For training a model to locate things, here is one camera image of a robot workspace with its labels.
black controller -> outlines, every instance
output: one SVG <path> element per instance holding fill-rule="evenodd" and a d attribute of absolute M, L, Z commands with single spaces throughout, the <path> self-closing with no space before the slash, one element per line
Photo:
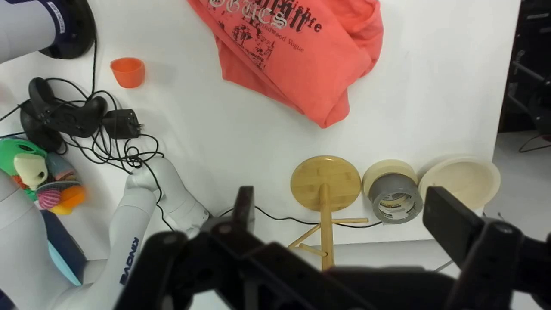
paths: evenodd
<path fill-rule="evenodd" d="M 29 83 L 29 96 L 37 121 L 55 131 L 81 138 L 88 138 L 98 130 L 107 108 L 102 97 L 94 97 L 80 107 L 60 103 L 48 82 L 39 77 Z"/>

gray duct tape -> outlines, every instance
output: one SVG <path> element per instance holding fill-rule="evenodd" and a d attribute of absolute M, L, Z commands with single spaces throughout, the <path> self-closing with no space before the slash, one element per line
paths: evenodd
<path fill-rule="evenodd" d="M 387 174 L 378 178 L 369 190 L 375 216 L 384 223 L 411 221 L 423 209 L 417 184 L 403 174 Z"/>

orange cup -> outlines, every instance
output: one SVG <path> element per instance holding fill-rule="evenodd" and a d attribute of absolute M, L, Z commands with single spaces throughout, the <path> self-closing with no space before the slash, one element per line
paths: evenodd
<path fill-rule="evenodd" d="M 125 57 L 113 60 L 111 70 L 120 86 L 136 88 L 145 80 L 145 65 L 137 58 Z"/>

light blue object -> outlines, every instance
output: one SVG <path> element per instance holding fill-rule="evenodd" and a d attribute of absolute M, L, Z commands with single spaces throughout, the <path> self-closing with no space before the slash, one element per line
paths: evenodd
<path fill-rule="evenodd" d="M 56 264 L 56 267 L 61 271 L 61 273 L 76 286 L 81 286 L 82 284 L 78 280 L 77 276 L 74 275 L 73 271 L 69 268 L 69 265 L 65 263 L 63 257 L 61 257 L 60 253 L 53 247 L 50 241 L 48 241 L 48 250 L 50 251 L 50 256 L 52 257 L 53 263 Z"/>

green toy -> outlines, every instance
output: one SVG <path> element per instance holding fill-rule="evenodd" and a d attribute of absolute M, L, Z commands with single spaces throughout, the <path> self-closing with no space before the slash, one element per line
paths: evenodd
<path fill-rule="evenodd" d="M 40 155 L 46 158 L 46 151 L 36 144 L 23 139 L 6 138 L 0 140 L 0 169 L 11 176 L 17 175 L 13 159 L 21 153 Z"/>

